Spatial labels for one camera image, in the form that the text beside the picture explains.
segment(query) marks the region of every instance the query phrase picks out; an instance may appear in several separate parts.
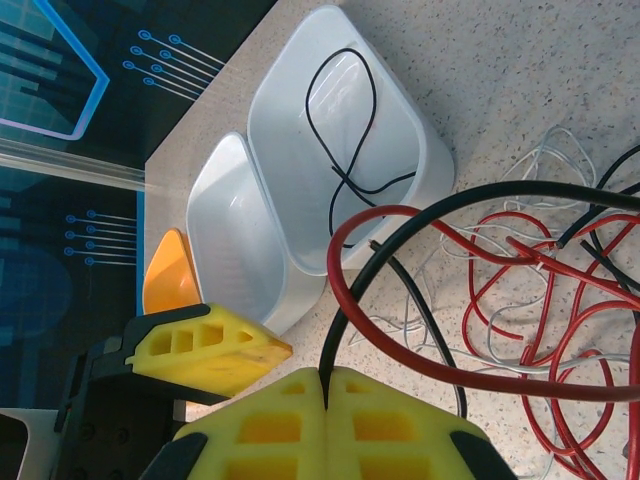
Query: speckled countertop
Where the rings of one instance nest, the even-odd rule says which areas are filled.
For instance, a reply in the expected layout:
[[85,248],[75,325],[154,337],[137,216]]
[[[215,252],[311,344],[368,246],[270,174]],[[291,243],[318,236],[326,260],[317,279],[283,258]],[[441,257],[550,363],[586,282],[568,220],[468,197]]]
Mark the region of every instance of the speckled countertop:
[[[262,77],[296,25],[318,5],[315,0],[280,0],[147,162],[151,185],[145,225],[147,261],[168,228],[184,229],[187,197],[208,155],[224,134],[246,132],[249,105]],[[453,151],[456,190],[498,180],[555,123],[571,129],[600,174],[638,140],[640,5],[636,1],[346,0],[341,7],[386,59]],[[560,170],[552,173],[556,178],[565,175]],[[631,173],[637,170],[630,166],[625,174]],[[479,211],[473,210],[450,220],[472,224],[477,218]],[[552,221],[561,226],[567,218]],[[435,239],[432,232],[424,232],[401,251],[399,259],[415,271]],[[633,245],[636,239],[628,242]],[[567,253],[573,254],[578,266],[586,264],[577,250]],[[633,272],[634,250],[623,249],[618,255],[619,262]],[[511,294],[530,290],[530,280],[527,274],[512,275],[509,288],[504,288],[506,282],[498,285],[489,301],[500,296],[523,301]],[[465,281],[464,263],[440,256],[430,267],[436,317],[456,347],[462,347],[460,318],[468,299]],[[537,295],[542,286],[535,288],[536,292],[527,293]],[[557,322],[552,322],[547,335],[550,344],[554,333],[564,326],[561,300]],[[404,290],[388,272],[383,272],[363,299],[369,312],[386,317],[402,317],[404,304]],[[317,364],[336,305],[326,289],[318,304],[284,335],[294,346],[295,356],[256,387],[301,366]],[[629,315],[611,316],[579,332],[574,351],[596,345],[607,352],[628,352],[631,330]],[[483,330],[472,329],[472,335],[482,343]],[[346,343],[339,354],[340,364],[454,410],[449,386],[400,367],[367,342]],[[507,356],[517,355],[522,348],[498,345]],[[429,350],[425,355],[435,353]],[[464,359],[460,365],[480,368],[477,362]],[[616,380],[624,383],[626,371],[624,366],[615,366]],[[581,367],[575,378],[597,383],[600,375],[595,366]],[[507,461],[517,466],[518,474],[544,470],[546,456],[526,423],[518,397],[474,391],[469,403],[470,420],[486,430]],[[544,402],[534,403],[542,425],[548,427]],[[563,406],[579,438],[595,425],[602,409],[602,405],[583,403]],[[188,412],[191,418],[201,413],[194,408]],[[617,407],[609,428],[589,449],[607,478],[623,477],[625,460],[620,451],[626,442],[626,415],[626,406]],[[572,476],[554,466],[550,478]]]

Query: light blue line graphic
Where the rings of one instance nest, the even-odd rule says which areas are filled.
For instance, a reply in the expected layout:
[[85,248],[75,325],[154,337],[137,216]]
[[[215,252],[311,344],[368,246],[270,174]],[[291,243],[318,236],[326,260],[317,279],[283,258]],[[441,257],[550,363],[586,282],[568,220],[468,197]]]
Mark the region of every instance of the light blue line graphic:
[[132,233],[132,232],[119,232],[118,230],[103,230],[101,228],[96,228],[93,225],[87,225],[87,233],[113,233],[116,235],[131,235],[132,237],[135,237],[136,234]]
[[53,24],[55,29],[60,33],[62,38],[69,44],[73,51],[80,57],[80,60],[84,62],[87,68],[96,77],[96,83],[91,89],[91,93],[87,98],[87,101],[76,121],[76,125],[73,128],[73,132],[70,134],[56,132],[47,128],[35,127],[33,125],[27,125],[25,123],[8,120],[6,118],[0,118],[0,125],[7,125],[9,127],[19,128],[21,130],[28,130],[30,132],[40,133],[49,137],[60,138],[62,140],[78,140],[82,138],[84,132],[89,126],[89,122],[93,117],[93,114],[98,108],[98,104],[102,99],[102,95],[107,89],[109,84],[109,77],[100,68],[100,65],[93,59],[89,51],[82,45],[82,42],[74,35],[71,29],[64,22],[62,17],[55,11],[55,9],[49,3],[49,0],[33,0],[33,3],[40,9],[43,15]]
[[120,253],[83,252],[81,250],[74,250],[71,247],[65,247],[64,254],[67,257],[73,257],[74,255],[99,255],[102,257],[136,258],[135,255],[122,255]]
[[164,60],[162,60],[162,59],[160,59],[160,58],[154,57],[153,55],[149,55],[148,53],[144,53],[144,51],[143,51],[140,47],[133,46],[133,47],[131,47],[131,48],[129,49],[129,51],[130,51],[133,55],[146,57],[146,58],[149,58],[149,59],[154,60],[154,61],[156,61],[156,62],[159,62],[159,63],[161,63],[161,64],[163,64],[163,65],[166,65],[166,66],[167,66],[167,67],[169,67],[169,68],[173,68],[174,70],[176,70],[176,71],[178,71],[178,72],[180,72],[180,73],[182,73],[182,74],[184,74],[184,75],[187,75],[187,76],[189,76],[189,77],[191,77],[191,78],[195,78],[195,79],[196,79],[196,80],[198,80],[199,82],[202,82],[202,83],[204,83],[204,84],[206,84],[206,85],[208,85],[208,84],[209,84],[209,82],[211,81],[211,80],[205,80],[204,78],[200,78],[200,77],[198,77],[197,75],[194,75],[193,73],[189,73],[189,72],[187,72],[186,70],[182,70],[181,68],[178,68],[178,67],[176,67],[175,65],[171,65],[169,62],[165,62]]
[[116,243],[136,243],[135,240],[127,240],[124,238],[109,238],[109,237],[96,237],[94,235],[80,235],[71,230],[67,230],[64,232],[64,238],[67,240],[73,240],[74,238],[90,238],[91,240],[102,240],[105,242],[116,242]]
[[122,223],[110,223],[110,222],[98,222],[96,220],[85,220],[84,218],[77,218],[75,215],[67,215],[66,216],[67,223],[95,223],[96,225],[109,225],[110,227],[121,227],[121,228],[136,228],[135,225],[125,225]]
[[198,90],[204,90],[205,87],[198,85],[196,83],[190,82],[189,80],[185,80],[182,77],[179,77],[178,75],[174,75],[173,73],[167,72],[165,69],[162,68],[162,65],[158,65],[157,63],[154,63],[153,65],[151,65],[151,71],[154,73],[164,73],[165,75],[169,75],[170,77],[175,78],[176,80],[180,80],[181,82],[186,83],[187,85],[191,85],[192,87],[197,88]]
[[185,95],[184,93],[180,93],[176,90],[174,90],[173,88],[169,88],[169,87],[165,87],[164,85],[160,85],[159,83],[156,83],[156,81],[151,78],[151,77],[145,77],[142,79],[142,83],[144,83],[145,85],[148,85],[149,87],[158,87],[161,88],[163,90],[166,90],[167,92],[171,92],[175,95],[178,95],[182,98],[186,98],[187,100],[191,100],[192,102],[195,102],[197,100],[197,98],[193,98],[190,97],[189,95]]
[[85,248],[87,250],[95,250],[96,248],[110,248],[112,250],[128,250],[131,252],[135,252],[136,249],[132,248],[132,247],[117,247],[115,245],[104,245],[102,243],[95,243],[91,240],[87,240],[87,242],[84,244]]
[[130,60],[125,60],[124,62],[122,62],[122,66],[123,66],[124,68],[126,68],[127,70],[137,70],[138,72],[142,72],[142,73],[144,73],[144,74],[146,74],[146,75],[150,75],[150,76],[152,76],[152,77],[154,77],[154,78],[157,78],[158,80],[162,80],[163,82],[167,82],[169,85],[173,85],[174,87],[180,88],[180,89],[182,89],[182,90],[186,90],[186,91],[187,91],[187,92],[189,92],[189,93],[193,93],[193,94],[194,94],[194,95],[196,95],[196,96],[200,95],[200,93],[198,93],[198,92],[194,92],[193,90],[189,90],[187,87],[183,87],[182,85],[178,85],[176,82],[172,82],[171,80],[167,80],[166,78],[162,78],[161,76],[156,75],[156,74],[155,74],[155,73],[153,73],[153,72],[147,72],[146,70],[144,70],[144,69],[142,69],[142,68],[138,68],[138,67],[136,67],[136,66],[135,66],[135,64],[134,64],[132,61],[130,61]]
[[117,215],[106,215],[104,213],[96,213],[95,210],[87,210],[87,217],[89,218],[96,218],[96,217],[101,217],[101,218],[112,218],[114,220],[125,220],[127,222],[134,222],[136,221],[135,218],[130,218],[130,217],[118,217]]
[[207,57],[211,60],[213,60],[214,62],[218,62],[221,65],[226,65],[225,62],[223,62],[222,60],[217,59],[216,57],[212,57],[211,55],[209,55],[208,53],[203,52],[202,50],[198,50],[196,47],[189,45],[188,43],[185,43],[182,41],[182,39],[180,38],[179,35],[169,35],[169,41],[171,43],[173,43],[174,45],[182,45],[183,47],[187,47],[190,48],[191,50],[193,50],[194,52],[199,53],[200,55]]
[[165,60],[173,60],[174,62],[178,62],[186,67],[191,68],[192,70],[195,70],[196,72],[199,72],[203,75],[206,75],[207,77],[210,78],[215,78],[215,75],[209,73],[209,72],[205,72],[204,70],[198,68],[198,67],[194,67],[193,65],[191,65],[190,63],[187,63],[183,60],[180,60],[179,58],[176,58],[175,56],[173,56],[171,54],[171,52],[169,50],[160,50],[160,57],[164,58]]
[[148,30],[140,30],[138,32],[138,37],[140,37],[140,39],[142,39],[142,40],[151,40],[152,42],[156,42],[157,44],[162,45],[163,47],[166,47],[169,50],[173,50],[174,52],[179,53],[180,55],[183,55],[183,56],[187,57],[188,59],[193,60],[194,62],[198,62],[199,64],[204,65],[205,67],[211,68],[212,70],[215,70],[216,72],[220,71],[219,68],[214,67],[213,65],[209,65],[207,62],[203,62],[199,58],[196,58],[193,55],[189,55],[188,53],[183,52],[179,48],[175,48],[175,47],[169,45],[168,43],[164,43],[163,41],[158,40],[157,38],[153,38],[153,36],[151,35],[151,33]]
[[94,265],[126,265],[129,267],[135,267],[135,263],[129,262],[101,262],[98,260],[94,260],[92,257],[86,257],[84,259],[84,264],[88,267],[93,267]]

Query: yellow 3d-printed part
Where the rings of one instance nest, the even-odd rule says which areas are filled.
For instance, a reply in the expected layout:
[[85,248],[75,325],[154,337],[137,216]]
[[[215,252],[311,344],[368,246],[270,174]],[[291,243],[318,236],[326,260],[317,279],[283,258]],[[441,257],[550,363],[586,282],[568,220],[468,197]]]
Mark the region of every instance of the yellow 3d-printed part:
[[348,368],[331,375],[327,479],[473,480],[450,438],[472,423]]
[[208,439],[189,480],[325,480],[325,410],[303,368],[180,429]]
[[233,396],[291,356],[263,326],[209,307],[208,315],[155,326],[126,363],[140,375]]

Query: white plastic container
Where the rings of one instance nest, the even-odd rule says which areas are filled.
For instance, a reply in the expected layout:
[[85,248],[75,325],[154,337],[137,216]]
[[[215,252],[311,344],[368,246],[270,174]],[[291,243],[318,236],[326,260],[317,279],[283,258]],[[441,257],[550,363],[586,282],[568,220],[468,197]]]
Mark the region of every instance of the white plastic container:
[[[338,7],[314,10],[298,26],[267,73],[251,104],[248,138],[253,167],[279,233],[293,262],[310,275],[326,275],[329,202],[340,182],[309,127],[304,101],[322,62],[344,47],[359,51],[369,64],[378,91],[374,126],[351,178],[378,188],[400,175],[413,179],[369,196],[377,205],[424,208],[451,190],[451,154],[432,125],[375,51]],[[337,162],[346,169],[371,113],[371,86],[364,65],[353,54],[336,57],[315,82],[311,117]],[[368,208],[343,187],[334,212],[337,228]],[[356,230],[344,250],[343,267],[361,268],[371,255],[367,240],[386,239],[406,218],[388,217]]]
[[237,133],[220,141],[200,172],[187,204],[187,233],[204,302],[282,334],[322,294],[325,279],[289,259]]

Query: red wire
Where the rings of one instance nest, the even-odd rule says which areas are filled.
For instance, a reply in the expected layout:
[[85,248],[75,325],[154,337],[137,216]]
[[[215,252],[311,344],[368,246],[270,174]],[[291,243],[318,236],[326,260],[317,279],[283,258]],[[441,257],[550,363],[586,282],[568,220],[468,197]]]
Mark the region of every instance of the red wire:
[[[597,261],[592,262],[589,268],[585,272],[582,272],[569,265],[559,262],[558,260],[555,260],[548,255],[541,253],[540,250],[544,250],[547,247],[554,246],[552,240],[542,242],[538,245],[535,245],[534,247],[529,247],[513,239],[512,237],[507,237],[507,242],[509,242],[509,244],[516,248],[519,256],[499,256],[487,252],[481,247],[478,247],[475,243],[475,235],[472,235],[471,239],[469,240],[453,228],[449,227],[444,222],[437,220],[432,223],[432,226],[454,240],[458,245],[466,249],[470,255],[490,261],[494,264],[502,265],[502,268],[493,277],[491,277],[489,281],[480,288],[480,290],[476,292],[474,282],[474,260],[473,258],[469,259],[468,288],[470,303],[463,316],[462,333],[465,345],[467,346],[469,351],[476,356],[478,356],[478,352],[471,344],[471,341],[468,337],[468,322],[471,313],[474,312],[485,325],[489,325],[489,320],[482,313],[478,304],[482,296],[486,294],[491,286],[493,286],[495,282],[497,282],[497,280],[499,280],[504,274],[506,274],[512,266],[539,264],[544,268],[544,270],[549,272],[549,281],[547,284],[547,289],[545,291],[545,297],[536,336],[533,344],[525,347],[521,358],[521,364],[527,366],[538,366],[551,361],[551,367],[549,372],[549,381],[544,382],[530,380],[528,379],[527,375],[522,375],[519,379],[510,379],[493,375],[476,374],[474,372],[460,371],[441,364],[437,364],[435,362],[431,362],[426,358],[417,355],[414,352],[397,344],[390,337],[384,334],[384,332],[379,330],[377,326],[368,319],[368,317],[354,301],[350,291],[348,290],[340,266],[340,253],[342,244],[348,237],[349,233],[353,231],[353,229],[357,228],[357,226],[379,216],[393,214],[413,216],[417,212],[418,210],[412,207],[405,206],[376,207],[356,215],[352,219],[348,220],[344,225],[342,225],[338,229],[338,231],[336,231],[329,246],[327,262],[329,280],[343,311],[347,314],[347,316],[358,328],[358,330],[360,330],[360,332],[367,339],[369,339],[369,341],[371,341],[374,345],[384,351],[387,355],[405,364],[409,368],[412,368],[422,374],[429,375],[438,380],[454,383],[465,387],[505,393],[520,393],[522,395],[525,414],[527,415],[527,418],[531,423],[536,438],[540,441],[543,448],[547,452],[553,453],[555,460],[558,461],[564,468],[572,472],[574,475],[581,478],[596,478],[597,480],[606,480],[606,477],[604,477],[602,472],[587,456],[585,450],[600,437],[602,432],[607,427],[607,424],[609,423],[613,414],[612,402],[640,400],[640,367],[638,366],[640,365],[640,334],[638,334],[638,331],[640,331],[640,329],[636,329],[636,333],[634,334],[631,355],[632,367],[630,368],[628,387],[614,386],[611,370],[607,361],[604,359],[599,360],[599,363],[604,375],[606,385],[605,387],[564,384],[565,380],[573,372],[573,368],[562,372],[559,376],[557,376],[557,373],[564,350],[566,349],[568,343],[570,342],[578,327],[587,318],[597,312],[612,308],[640,310],[640,299],[619,288],[615,281],[593,276],[593,272],[599,265]],[[491,220],[504,217],[523,219],[529,223],[536,225],[536,227],[546,237],[551,237],[550,232],[542,222],[521,212],[495,213],[483,219],[480,224],[485,224]],[[616,221],[626,221],[628,223],[623,228],[623,230],[614,238],[614,240],[604,249],[603,254],[608,255],[629,233],[634,225],[640,224],[640,218],[626,214],[611,215],[583,228],[578,233],[578,235],[584,235],[599,227]],[[535,356],[542,341],[549,315],[556,274],[569,276],[571,278],[579,280],[579,285],[576,290],[576,295],[573,302],[570,322],[558,346],[543,358],[535,360]],[[587,285],[592,285],[603,291],[609,292],[614,296],[620,298],[622,301],[614,300],[602,302],[585,309],[583,312],[579,312],[581,299]],[[496,333],[507,338],[511,338],[514,340],[523,339],[521,335],[508,332],[495,326],[492,326],[492,328]],[[600,352],[591,349],[582,352],[579,356],[584,358],[597,354],[600,354]],[[635,357],[637,357],[635,364],[633,363],[633,358],[635,358],[634,355]],[[544,434],[533,414],[527,396],[546,396],[551,398],[551,407],[554,422],[557,427],[558,437],[565,445],[564,447],[558,447],[554,445],[553,442]],[[593,430],[583,440],[577,441],[571,433],[566,420],[564,419],[560,404],[557,400],[558,398],[586,401],[607,401],[607,403],[598,423],[593,428]],[[640,402],[638,401],[633,402],[630,405],[629,428],[629,467],[627,471],[627,480],[640,480],[640,462],[638,461],[640,460]]]

